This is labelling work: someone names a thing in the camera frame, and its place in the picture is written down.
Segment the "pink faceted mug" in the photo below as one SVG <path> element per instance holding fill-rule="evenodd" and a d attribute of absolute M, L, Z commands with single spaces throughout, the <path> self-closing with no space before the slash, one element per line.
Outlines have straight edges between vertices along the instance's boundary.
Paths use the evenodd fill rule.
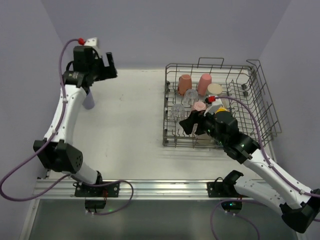
<path fill-rule="evenodd" d="M 191 111 L 198 111 L 198 112 L 201 112 L 201 111 L 205 111 L 207 109 L 207 105 L 202 102 L 202 101 L 197 101 L 193 104 L 192 108 L 191 108 Z"/>

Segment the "clear textured glass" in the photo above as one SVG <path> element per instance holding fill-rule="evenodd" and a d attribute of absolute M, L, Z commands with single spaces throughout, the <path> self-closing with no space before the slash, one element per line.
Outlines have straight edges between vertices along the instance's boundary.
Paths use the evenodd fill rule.
<path fill-rule="evenodd" d="M 180 122 L 186 117 L 185 107 L 182 104 L 174 104 L 170 108 L 169 119 L 175 122 Z"/>

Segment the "yellow mug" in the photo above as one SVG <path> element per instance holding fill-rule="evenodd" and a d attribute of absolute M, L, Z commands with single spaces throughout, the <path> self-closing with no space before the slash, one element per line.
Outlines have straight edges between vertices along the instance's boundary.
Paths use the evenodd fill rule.
<path fill-rule="evenodd" d="M 227 110 L 226 108 L 224 108 L 224 107 L 220 107 L 220 108 L 216 111 L 216 113 L 219 113 L 219 112 L 228 112 L 228 110 Z"/>

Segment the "lavender plastic cup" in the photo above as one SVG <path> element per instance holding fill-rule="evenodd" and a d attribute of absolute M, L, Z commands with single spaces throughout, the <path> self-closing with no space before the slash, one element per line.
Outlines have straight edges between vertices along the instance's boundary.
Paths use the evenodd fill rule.
<path fill-rule="evenodd" d="M 91 91 L 89 91 L 82 103 L 86 110 L 91 110 L 95 107 L 95 100 Z"/>

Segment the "beige plastic cup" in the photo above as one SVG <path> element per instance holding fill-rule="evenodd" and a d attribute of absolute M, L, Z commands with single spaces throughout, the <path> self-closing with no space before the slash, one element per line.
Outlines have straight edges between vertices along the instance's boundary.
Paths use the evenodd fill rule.
<path fill-rule="evenodd" d="M 212 138 L 207 134 L 198 135 L 196 137 L 196 143 L 199 146 L 211 146 L 213 144 Z"/>

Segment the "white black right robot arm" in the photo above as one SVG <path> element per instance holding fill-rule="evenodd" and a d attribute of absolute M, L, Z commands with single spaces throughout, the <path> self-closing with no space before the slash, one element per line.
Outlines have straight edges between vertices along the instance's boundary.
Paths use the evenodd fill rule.
<path fill-rule="evenodd" d="M 305 233 L 320 212 L 320 190 L 297 181 L 269 157 L 259 143 L 240 132 L 233 115 L 220 110 L 214 114 L 192 111 L 179 122 L 186 134 L 194 126 L 196 134 L 216 139 L 233 160 L 258 174 L 267 185 L 261 185 L 233 170 L 223 180 L 226 191 L 250 197 L 281 215 L 294 231 Z"/>

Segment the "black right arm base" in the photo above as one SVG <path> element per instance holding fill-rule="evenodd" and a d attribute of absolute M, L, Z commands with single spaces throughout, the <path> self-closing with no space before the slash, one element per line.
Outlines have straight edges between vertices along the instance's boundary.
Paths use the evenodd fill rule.
<path fill-rule="evenodd" d="M 206 189 L 209 198 L 236 198 L 237 200 L 242 199 L 242 195 L 236 192 L 234 187 L 236 181 L 243 177 L 244 174 L 232 170 L 225 178 L 218 177 L 215 181 L 206 183 Z M 228 200 L 220 204 L 222 209 L 227 213 L 238 214 L 242 210 L 242 202 L 235 200 Z"/>

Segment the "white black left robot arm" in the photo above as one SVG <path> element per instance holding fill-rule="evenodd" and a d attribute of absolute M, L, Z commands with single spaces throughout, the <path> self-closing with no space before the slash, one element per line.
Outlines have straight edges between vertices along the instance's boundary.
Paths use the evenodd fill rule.
<path fill-rule="evenodd" d="M 46 169 L 69 174 L 87 185 L 100 185 L 102 177 L 99 171 L 84 162 L 83 153 L 73 145 L 74 129 L 93 83 L 118 76 L 111 52 L 106 53 L 106 59 L 108 66 L 94 47 L 74 47 L 73 61 L 62 74 L 60 97 L 52 122 L 43 139 L 33 143 L 33 150 Z"/>

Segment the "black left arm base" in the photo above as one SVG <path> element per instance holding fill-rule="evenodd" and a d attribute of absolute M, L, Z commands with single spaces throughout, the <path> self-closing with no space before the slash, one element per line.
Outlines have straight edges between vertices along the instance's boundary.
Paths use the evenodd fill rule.
<path fill-rule="evenodd" d="M 85 198 L 84 207 L 88 212 L 102 211 L 107 205 L 108 198 L 119 196 L 120 183 L 112 183 L 102 187 L 91 187 L 78 182 L 74 182 L 72 185 L 75 187 L 74 196 Z"/>

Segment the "clear glass tumbler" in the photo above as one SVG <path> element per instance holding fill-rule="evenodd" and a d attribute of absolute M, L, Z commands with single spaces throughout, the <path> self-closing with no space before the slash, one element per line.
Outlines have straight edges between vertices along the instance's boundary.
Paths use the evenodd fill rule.
<path fill-rule="evenodd" d="M 185 107 L 192 106 L 198 100 L 198 92 L 195 89 L 188 89 L 182 99 L 182 105 Z"/>

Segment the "cream seahorse mug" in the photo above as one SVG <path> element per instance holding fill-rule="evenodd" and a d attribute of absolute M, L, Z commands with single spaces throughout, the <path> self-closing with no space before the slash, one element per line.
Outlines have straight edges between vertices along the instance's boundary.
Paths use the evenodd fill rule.
<path fill-rule="evenodd" d="M 208 96 L 215 96 L 221 97 L 221 96 L 227 96 L 227 92 L 223 89 L 221 84 L 218 83 L 211 83 L 207 86 L 205 97 Z"/>

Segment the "orange floral mug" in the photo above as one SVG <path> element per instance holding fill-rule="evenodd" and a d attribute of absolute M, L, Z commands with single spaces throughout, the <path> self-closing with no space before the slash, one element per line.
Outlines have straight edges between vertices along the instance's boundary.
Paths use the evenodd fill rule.
<path fill-rule="evenodd" d="M 183 74 L 179 77 L 177 93 L 184 96 L 187 90 L 192 89 L 192 78 L 189 74 Z"/>

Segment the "pink plastic cup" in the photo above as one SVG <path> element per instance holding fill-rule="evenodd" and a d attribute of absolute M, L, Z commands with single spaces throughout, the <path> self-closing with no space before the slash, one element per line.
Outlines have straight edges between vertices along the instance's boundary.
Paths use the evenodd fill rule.
<path fill-rule="evenodd" d="M 204 73 L 198 82 L 197 92 L 200 96 L 204 96 L 206 94 L 208 86 L 212 83 L 212 76 L 208 73 Z"/>

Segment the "aluminium mounting rail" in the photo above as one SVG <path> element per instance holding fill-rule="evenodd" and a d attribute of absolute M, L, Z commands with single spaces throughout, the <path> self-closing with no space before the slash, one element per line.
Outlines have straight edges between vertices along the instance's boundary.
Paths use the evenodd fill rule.
<path fill-rule="evenodd" d="M 56 179 L 38 179 L 33 195 L 49 188 Z M 215 193 L 209 197 L 207 182 L 214 180 L 127 180 L 133 186 L 132 200 L 224 200 L 238 197 L 224 196 Z M 64 179 L 51 190 L 38 197 L 41 200 L 103 200 L 103 197 L 76 197 L 75 183 L 72 179 Z M 107 200 L 128 200 L 131 187 L 127 183 L 120 183 L 118 197 L 107 197 Z"/>

